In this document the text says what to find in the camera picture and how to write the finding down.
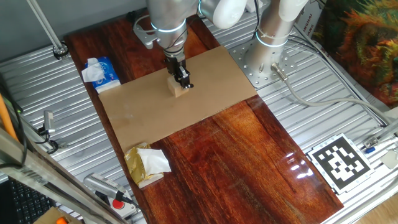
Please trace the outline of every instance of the keyboard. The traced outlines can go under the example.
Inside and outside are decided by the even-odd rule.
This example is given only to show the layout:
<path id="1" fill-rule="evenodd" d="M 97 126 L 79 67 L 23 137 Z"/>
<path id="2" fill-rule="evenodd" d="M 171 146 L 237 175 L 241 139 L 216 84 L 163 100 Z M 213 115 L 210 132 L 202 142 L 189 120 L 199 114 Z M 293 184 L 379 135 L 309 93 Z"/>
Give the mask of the keyboard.
<path id="1" fill-rule="evenodd" d="M 14 215 L 13 218 L 9 219 L 10 223 L 33 224 L 46 211 L 55 206 L 55 202 L 52 199 L 10 177 L 3 184 L 9 190 L 2 190 L 0 194 L 11 192 L 12 198 L 11 200 L 8 198 L 7 202 L 2 201 L 2 203 L 8 205 L 14 204 L 15 212 L 8 213 L 9 216 Z"/>

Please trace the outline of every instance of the gold foil wrapper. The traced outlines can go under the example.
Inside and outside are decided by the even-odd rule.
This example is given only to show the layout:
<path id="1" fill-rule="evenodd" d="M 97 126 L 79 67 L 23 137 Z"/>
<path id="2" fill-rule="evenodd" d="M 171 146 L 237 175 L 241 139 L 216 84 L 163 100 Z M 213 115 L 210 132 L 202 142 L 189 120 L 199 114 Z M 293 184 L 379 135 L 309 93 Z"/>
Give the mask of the gold foil wrapper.
<path id="1" fill-rule="evenodd" d="M 142 143 L 134 146 L 124 154 L 124 160 L 126 161 L 131 178 L 137 184 L 137 186 L 140 186 L 142 181 L 151 179 L 153 174 L 146 174 L 144 164 L 142 163 L 141 157 L 137 153 L 137 149 L 150 149 L 150 145 L 147 143 Z"/>

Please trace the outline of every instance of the colorful fabric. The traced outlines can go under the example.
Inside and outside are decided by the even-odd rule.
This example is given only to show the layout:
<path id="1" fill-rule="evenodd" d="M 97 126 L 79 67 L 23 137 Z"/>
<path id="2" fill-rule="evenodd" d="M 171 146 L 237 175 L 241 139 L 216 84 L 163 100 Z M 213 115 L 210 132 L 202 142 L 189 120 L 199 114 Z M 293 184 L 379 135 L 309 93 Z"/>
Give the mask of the colorful fabric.
<path id="1" fill-rule="evenodd" d="M 398 106 L 398 0 L 328 0 L 313 39 L 368 92 Z"/>

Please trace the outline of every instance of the emergency stop button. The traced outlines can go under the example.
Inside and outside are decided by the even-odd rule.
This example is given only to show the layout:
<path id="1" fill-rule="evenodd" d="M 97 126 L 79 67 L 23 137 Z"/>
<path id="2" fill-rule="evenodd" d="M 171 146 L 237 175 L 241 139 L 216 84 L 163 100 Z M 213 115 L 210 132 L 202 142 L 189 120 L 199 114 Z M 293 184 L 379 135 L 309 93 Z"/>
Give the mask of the emergency stop button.
<path id="1" fill-rule="evenodd" d="M 124 202 L 120 202 L 116 199 L 113 200 L 112 206 L 116 209 L 122 209 L 124 207 Z"/>

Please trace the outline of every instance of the small wooden block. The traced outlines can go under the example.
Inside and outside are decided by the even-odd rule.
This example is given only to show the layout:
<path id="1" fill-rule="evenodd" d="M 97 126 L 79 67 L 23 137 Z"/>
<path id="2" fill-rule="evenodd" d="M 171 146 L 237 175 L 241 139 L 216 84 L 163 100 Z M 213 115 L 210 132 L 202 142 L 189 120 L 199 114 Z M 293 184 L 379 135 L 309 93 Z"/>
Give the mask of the small wooden block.
<path id="1" fill-rule="evenodd" d="M 167 86 L 169 87 L 169 90 L 176 98 L 184 93 L 187 93 L 189 90 L 189 88 L 183 89 L 181 85 L 175 81 L 173 76 L 167 78 Z"/>

